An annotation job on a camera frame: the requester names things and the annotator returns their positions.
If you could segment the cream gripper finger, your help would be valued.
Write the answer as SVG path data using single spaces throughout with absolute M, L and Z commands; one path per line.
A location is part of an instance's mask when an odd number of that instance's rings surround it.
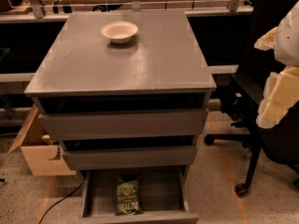
M 286 66 L 280 73 L 271 72 L 266 80 L 256 123 L 271 129 L 299 101 L 299 68 Z
M 267 51 L 273 49 L 276 41 L 276 34 L 278 28 L 274 27 L 268 31 L 265 35 L 261 36 L 254 44 L 254 48 Z

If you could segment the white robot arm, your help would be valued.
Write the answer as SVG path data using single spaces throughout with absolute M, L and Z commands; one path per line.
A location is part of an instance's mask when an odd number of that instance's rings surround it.
M 272 129 L 299 101 L 299 2 L 277 27 L 256 41 L 254 48 L 272 49 L 275 59 L 285 65 L 280 73 L 270 73 L 258 109 L 257 125 Z

